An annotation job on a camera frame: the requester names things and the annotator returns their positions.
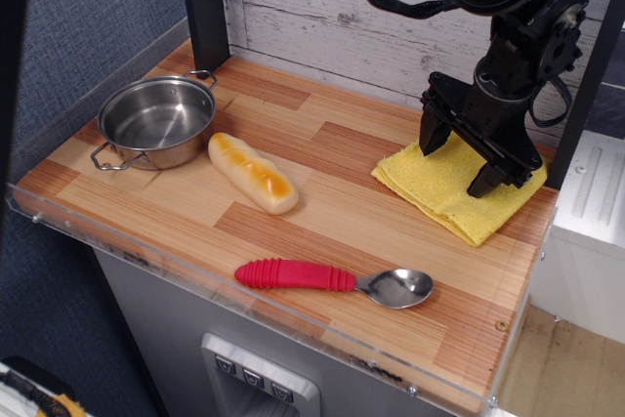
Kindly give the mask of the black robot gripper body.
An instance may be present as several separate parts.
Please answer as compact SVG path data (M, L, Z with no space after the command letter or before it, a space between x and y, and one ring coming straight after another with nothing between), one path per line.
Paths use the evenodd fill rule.
M543 166L524 125L530 98L502 95L489 75L477 75L468 84L435 71L421 102L423 111L427 109L449 124L450 135L460 137L484 164L492 162L506 173L500 186L522 188Z

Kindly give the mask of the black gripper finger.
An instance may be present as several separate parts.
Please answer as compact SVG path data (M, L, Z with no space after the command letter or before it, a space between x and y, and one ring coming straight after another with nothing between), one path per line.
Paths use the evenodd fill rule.
M473 198L482 198L505 180L506 173L496 164L488 162L484 164L476 177L470 183L467 193Z
M434 113L424 110L420 123L419 147L425 156L441 148L447 141L451 126Z

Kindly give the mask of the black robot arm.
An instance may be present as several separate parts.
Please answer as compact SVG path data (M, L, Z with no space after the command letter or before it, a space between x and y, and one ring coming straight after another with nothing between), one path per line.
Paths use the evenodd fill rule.
M546 84L572 97L560 76L575 68L588 0L450 0L491 19L490 46L477 63L472 83L441 72L429 77L422 96L419 147L429 155L457 134L483 159L468 186L481 198L501 185L522 188L543 160L527 135L525 119Z

